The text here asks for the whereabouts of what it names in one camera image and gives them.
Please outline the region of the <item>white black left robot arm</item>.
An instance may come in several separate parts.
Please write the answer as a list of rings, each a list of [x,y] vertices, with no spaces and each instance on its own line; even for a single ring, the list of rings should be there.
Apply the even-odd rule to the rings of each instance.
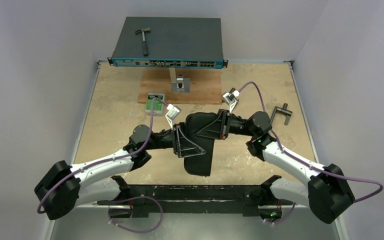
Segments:
[[[179,158],[204,155],[206,150],[190,140],[181,124],[173,129],[154,133],[147,125],[134,128],[129,142],[108,156],[85,163],[55,163],[34,188],[39,199],[37,212],[50,220],[68,214],[76,205],[80,191],[96,182],[119,173],[143,167],[151,156],[147,150],[172,148]]]

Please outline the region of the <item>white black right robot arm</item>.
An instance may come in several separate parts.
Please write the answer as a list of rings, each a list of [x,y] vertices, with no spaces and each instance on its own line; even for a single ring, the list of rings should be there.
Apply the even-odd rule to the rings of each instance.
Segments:
[[[225,109],[218,113],[199,112],[196,116],[189,115],[186,124],[190,137],[209,150],[213,149],[215,140],[225,140],[229,134],[250,136],[246,146],[253,157],[283,169],[299,181],[276,177],[260,191],[262,200],[268,204],[278,199],[289,200],[310,208],[319,220],[330,224],[357,201],[340,167],[301,160],[299,154],[288,153],[270,135],[272,125],[266,112],[257,111],[248,119]]]

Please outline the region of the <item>black zipper tool case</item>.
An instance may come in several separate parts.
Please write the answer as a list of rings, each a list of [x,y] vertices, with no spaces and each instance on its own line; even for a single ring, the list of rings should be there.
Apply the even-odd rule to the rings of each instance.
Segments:
[[[204,150],[204,154],[186,157],[184,169],[190,175],[209,177],[212,170],[215,134],[206,130],[217,118],[213,112],[189,114],[184,123],[184,133],[193,143]]]

